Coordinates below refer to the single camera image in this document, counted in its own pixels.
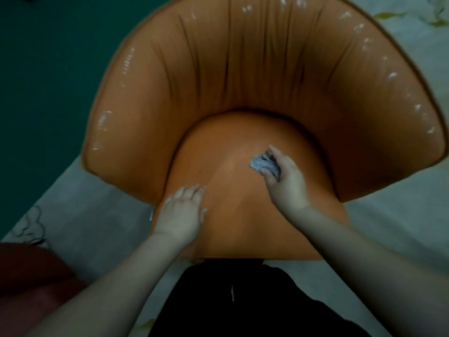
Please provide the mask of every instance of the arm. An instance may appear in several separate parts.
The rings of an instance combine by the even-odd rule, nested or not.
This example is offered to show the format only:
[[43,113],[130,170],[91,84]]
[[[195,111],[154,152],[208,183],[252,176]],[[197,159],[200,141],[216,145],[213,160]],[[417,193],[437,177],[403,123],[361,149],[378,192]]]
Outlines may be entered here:
[[198,235],[205,213],[199,211],[204,190],[182,187],[170,195],[149,238],[26,336],[127,336],[159,279]]
[[274,147],[272,202],[393,335],[449,336],[449,277],[418,265],[313,208],[295,162]]

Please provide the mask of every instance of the black pants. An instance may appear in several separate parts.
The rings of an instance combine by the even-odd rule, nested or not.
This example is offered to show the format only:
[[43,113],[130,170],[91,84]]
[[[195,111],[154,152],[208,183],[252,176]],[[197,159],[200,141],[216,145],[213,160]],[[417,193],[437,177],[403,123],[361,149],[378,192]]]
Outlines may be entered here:
[[180,332],[369,336],[261,260],[206,260],[185,270],[149,336]]

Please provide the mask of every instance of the green wall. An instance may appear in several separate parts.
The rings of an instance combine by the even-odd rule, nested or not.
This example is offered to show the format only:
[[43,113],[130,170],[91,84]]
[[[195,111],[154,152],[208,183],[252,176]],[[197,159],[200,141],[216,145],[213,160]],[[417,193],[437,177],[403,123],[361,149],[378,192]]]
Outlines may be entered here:
[[0,238],[76,158],[120,41],[167,0],[0,0]]

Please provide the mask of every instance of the hand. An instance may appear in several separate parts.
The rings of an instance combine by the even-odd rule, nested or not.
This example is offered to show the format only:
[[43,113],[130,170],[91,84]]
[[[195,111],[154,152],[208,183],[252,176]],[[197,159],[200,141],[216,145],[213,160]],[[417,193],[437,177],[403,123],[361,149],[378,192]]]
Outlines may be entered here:
[[199,210],[206,187],[180,187],[169,195],[159,213],[153,234],[172,238],[185,248],[198,236],[207,209]]
[[295,218],[296,213],[311,206],[307,197],[306,182],[303,173],[289,156],[284,156],[277,148],[269,146],[268,151],[273,155],[281,168],[279,182],[270,170],[262,169],[271,202],[289,221]]

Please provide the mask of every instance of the orange inflatable chair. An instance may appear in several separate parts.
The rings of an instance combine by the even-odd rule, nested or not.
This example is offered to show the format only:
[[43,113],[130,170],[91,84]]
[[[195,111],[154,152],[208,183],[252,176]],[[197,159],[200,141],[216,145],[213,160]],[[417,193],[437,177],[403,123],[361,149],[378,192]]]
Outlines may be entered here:
[[298,164],[313,205],[343,224],[342,202],[447,154],[421,74],[347,1],[175,0],[115,54],[82,161],[152,204],[207,185],[206,221],[185,256],[319,259],[249,167],[269,144]]

